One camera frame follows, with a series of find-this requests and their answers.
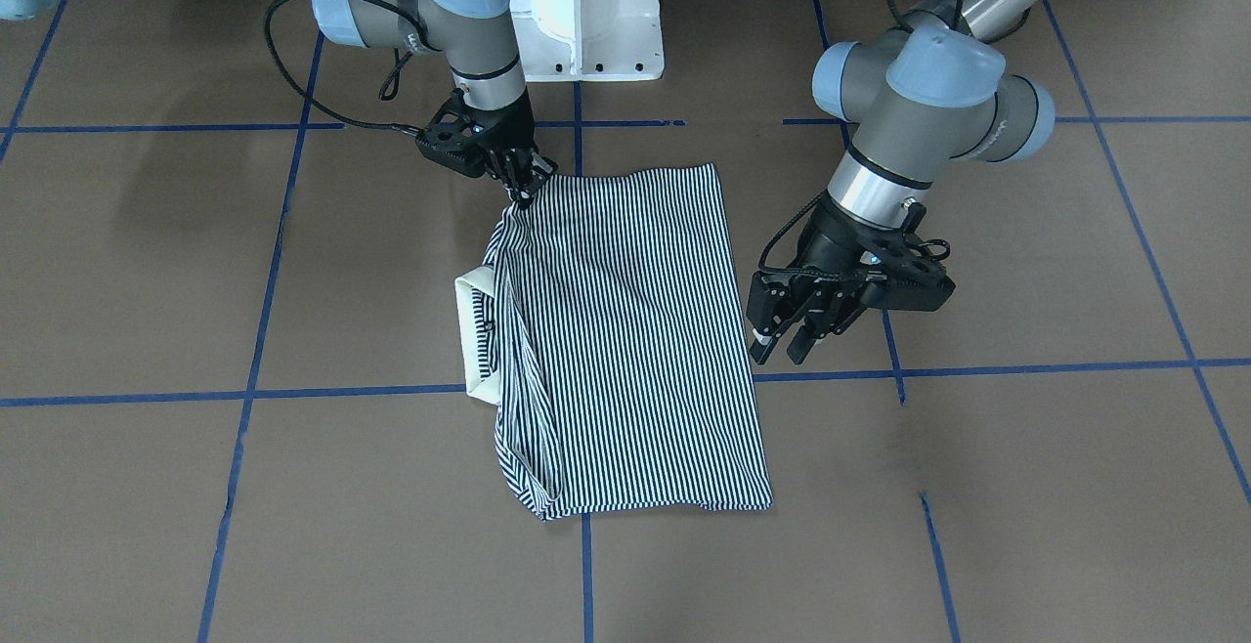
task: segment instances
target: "striped shirt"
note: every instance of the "striped shirt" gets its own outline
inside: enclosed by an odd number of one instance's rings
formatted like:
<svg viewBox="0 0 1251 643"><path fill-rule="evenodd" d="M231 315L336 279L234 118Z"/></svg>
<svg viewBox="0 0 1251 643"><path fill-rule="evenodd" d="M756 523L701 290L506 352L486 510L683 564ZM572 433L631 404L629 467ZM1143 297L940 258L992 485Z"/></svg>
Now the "striped shirt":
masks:
<svg viewBox="0 0 1251 643"><path fill-rule="evenodd" d="M475 295L495 447L540 519L772 503L712 165L554 176L509 208Z"/></svg>

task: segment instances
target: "striped cloth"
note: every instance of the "striped cloth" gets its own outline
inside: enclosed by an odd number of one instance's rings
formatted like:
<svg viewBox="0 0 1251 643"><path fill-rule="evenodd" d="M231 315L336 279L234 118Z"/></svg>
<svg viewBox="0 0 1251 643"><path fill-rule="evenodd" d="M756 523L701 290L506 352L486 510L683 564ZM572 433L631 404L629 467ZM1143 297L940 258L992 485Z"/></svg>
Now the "striped cloth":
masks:
<svg viewBox="0 0 1251 643"><path fill-rule="evenodd" d="M712 165L554 176L509 208L474 296L495 447L540 519L772 503Z"/></svg>

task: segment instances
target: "white mount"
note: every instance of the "white mount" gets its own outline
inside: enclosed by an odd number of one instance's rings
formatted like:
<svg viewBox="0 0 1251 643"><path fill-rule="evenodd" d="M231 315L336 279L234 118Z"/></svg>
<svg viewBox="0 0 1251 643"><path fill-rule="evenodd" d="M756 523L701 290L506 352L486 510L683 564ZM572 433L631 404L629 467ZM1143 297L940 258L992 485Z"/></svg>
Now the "white mount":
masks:
<svg viewBox="0 0 1251 643"><path fill-rule="evenodd" d="M649 81L664 73L658 0L510 0L527 81Z"/></svg>

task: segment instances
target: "folded cloth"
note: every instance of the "folded cloth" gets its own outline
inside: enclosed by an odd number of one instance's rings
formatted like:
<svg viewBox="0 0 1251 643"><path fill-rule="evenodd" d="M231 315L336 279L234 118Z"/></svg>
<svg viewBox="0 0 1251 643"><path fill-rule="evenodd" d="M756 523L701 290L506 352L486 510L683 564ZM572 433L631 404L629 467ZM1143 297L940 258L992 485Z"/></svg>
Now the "folded cloth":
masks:
<svg viewBox="0 0 1251 643"><path fill-rule="evenodd" d="M554 176L457 279L469 394L540 519L772 503L714 168Z"/></svg>

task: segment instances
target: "striped fabric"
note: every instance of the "striped fabric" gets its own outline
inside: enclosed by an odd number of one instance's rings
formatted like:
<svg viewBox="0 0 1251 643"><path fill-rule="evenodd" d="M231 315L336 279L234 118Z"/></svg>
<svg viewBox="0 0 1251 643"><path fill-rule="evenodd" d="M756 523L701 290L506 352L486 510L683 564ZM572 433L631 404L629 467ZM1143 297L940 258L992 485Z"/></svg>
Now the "striped fabric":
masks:
<svg viewBox="0 0 1251 643"><path fill-rule="evenodd" d="M769 507L712 165L554 176L485 264L478 364L500 373L495 447L535 515Z"/></svg>

